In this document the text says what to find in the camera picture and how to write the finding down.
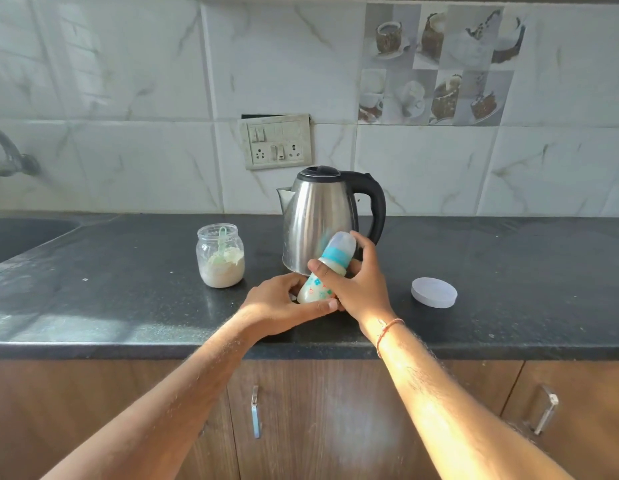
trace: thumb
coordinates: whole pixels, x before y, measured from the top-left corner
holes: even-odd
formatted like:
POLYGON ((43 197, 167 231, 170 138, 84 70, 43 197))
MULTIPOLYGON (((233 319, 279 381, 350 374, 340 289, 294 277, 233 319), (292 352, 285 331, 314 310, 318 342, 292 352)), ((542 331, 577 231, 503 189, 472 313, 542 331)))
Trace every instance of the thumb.
POLYGON ((307 267, 312 273, 316 274, 317 278, 321 280, 325 286, 336 293, 337 296, 343 293, 347 278, 335 273, 328 265, 322 263, 318 259, 310 259, 307 263, 307 267))
POLYGON ((322 317, 331 312, 336 312, 337 309, 338 302, 335 298, 320 299, 318 301, 312 301, 311 303, 294 305, 294 311, 301 323, 314 320, 314 318, 322 317))

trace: kettle handle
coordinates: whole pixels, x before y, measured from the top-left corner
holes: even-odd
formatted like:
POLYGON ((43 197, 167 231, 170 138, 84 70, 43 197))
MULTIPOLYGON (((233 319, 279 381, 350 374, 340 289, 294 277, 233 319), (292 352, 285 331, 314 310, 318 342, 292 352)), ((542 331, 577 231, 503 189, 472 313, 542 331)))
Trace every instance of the kettle handle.
MULTIPOLYGON (((377 244, 385 226, 385 193, 383 193, 381 185, 369 173, 341 171, 341 175, 353 194, 366 194, 370 196, 372 227, 367 237, 374 244, 377 244)), ((355 212, 356 203, 354 202, 353 205, 353 211, 355 212)))

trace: wooden cabinet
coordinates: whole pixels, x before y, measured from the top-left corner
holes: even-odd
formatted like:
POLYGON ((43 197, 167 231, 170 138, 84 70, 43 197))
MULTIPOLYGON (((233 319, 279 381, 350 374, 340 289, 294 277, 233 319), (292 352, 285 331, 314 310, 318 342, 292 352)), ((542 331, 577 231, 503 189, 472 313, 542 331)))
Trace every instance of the wooden cabinet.
MULTIPOLYGON (((522 362, 445 365, 500 414, 522 362)), ((227 390, 242 480, 438 478, 380 360, 243 361, 227 390)))
MULTIPOLYGON (((0 361, 0 479, 40 478, 178 364, 0 361)), ((177 478, 238 479, 226 393, 177 478)))
POLYGON ((619 480, 619 362, 526 362, 503 418, 526 434, 576 479, 619 480), (539 436, 530 434, 559 400, 539 436))

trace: hand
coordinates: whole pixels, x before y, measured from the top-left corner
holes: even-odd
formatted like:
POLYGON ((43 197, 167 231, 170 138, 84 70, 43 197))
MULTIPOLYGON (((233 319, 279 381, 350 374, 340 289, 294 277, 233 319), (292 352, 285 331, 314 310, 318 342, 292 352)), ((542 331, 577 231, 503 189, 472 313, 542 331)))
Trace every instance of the hand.
POLYGON ((339 276, 317 259, 307 266, 328 288, 337 295, 347 312, 359 323, 365 336, 374 341, 382 328, 383 320, 388 322, 396 317, 388 296, 385 277, 379 268, 374 243, 361 234, 352 231, 358 244, 363 248, 363 262, 352 259, 349 270, 355 274, 352 279, 339 276))
POLYGON ((263 337, 282 333, 336 311, 338 302, 334 298, 302 305, 292 303, 289 293, 297 296, 306 280, 305 276, 296 273, 275 276, 252 288, 240 310, 244 310, 250 320, 258 322, 263 337))

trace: kettle lid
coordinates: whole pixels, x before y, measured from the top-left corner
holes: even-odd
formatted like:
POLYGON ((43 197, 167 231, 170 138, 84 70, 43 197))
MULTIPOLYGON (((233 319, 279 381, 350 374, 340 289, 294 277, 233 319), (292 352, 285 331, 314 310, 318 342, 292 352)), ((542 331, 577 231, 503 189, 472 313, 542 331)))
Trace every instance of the kettle lid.
POLYGON ((341 173, 336 168, 326 165, 307 167, 298 172, 296 178, 303 182, 332 183, 343 181, 341 173))

